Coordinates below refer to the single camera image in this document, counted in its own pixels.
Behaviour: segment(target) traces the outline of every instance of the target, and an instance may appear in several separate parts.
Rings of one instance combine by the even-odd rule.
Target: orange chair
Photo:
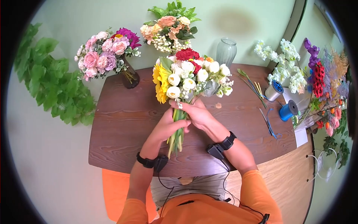
[[[108,218],[117,222],[122,214],[129,189],[129,174],[102,169],[103,196]],[[148,222],[157,216],[150,187],[146,195]]]

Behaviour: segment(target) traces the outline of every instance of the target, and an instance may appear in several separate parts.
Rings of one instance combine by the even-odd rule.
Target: person
[[[170,104],[172,108],[178,109],[176,102],[170,101]],[[203,130],[215,143],[220,143],[230,136],[229,130],[210,114],[200,99],[192,105],[182,104],[182,110],[188,113],[190,120],[173,122],[173,109],[169,108],[144,143],[140,157],[155,159],[161,143],[179,128],[184,128],[185,133],[189,132],[190,124]],[[223,154],[242,176],[238,207],[224,201],[223,184],[227,173],[194,177],[187,185],[182,185],[178,178],[161,177],[161,184],[158,177],[153,177],[153,168],[145,168],[136,161],[130,174],[127,199],[117,224],[148,223],[145,203],[149,185],[160,215],[153,224],[257,224],[262,222],[264,214],[269,214],[266,223],[283,223],[279,207],[272,199],[250,150],[240,140],[235,139],[232,147]]]

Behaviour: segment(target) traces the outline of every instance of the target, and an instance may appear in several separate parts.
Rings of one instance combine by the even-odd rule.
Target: orange shirt
[[[260,171],[250,170],[242,176],[241,204],[237,207],[225,201],[216,201],[202,194],[181,195],[169,200],[159,210],[162,217],[152,224],[183,223],[242,223],[252,224],[262,221],[262,215],[242,205],[270,214],[266,223],[283,223],[281,212],[272,199]],[[180,205],[186,201],[193,203]],[[127,199],[117,224],[145,224],[148,214],[145,204],[138,199]]]

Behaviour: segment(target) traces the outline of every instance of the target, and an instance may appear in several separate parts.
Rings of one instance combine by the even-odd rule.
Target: gray pants
[[[173,187],[174,189],[169,195],[167,202],[174,197],[187,194],[205,194],[215,200],[225,200],[223,183],[226,187],[226,181],[224,182],[226,176],[227,173],[220,173],[194,177],[193,181],[187,185],[182,185],[176,177],[161,177],[160,181],[169,189],[159,182],[158,177],[153,177],[150,183],[150,189],[157,211],[164,205],[165,199],[168,197]]]

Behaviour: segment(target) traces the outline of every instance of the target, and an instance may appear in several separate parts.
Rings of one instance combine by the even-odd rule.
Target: orange sleeve
[[[146,224],[148,213],[145,204],[138,199],[127,199],[117,224]]]
[[[265,213],[270,214],[269,223],[282,222],[281,211],[271,197],[260,171],[250,170],[242,176],[240,195],[241,208],[251,211],[251,209],[242,206],[246,205],[253,210],[261,212],[263,215]]]

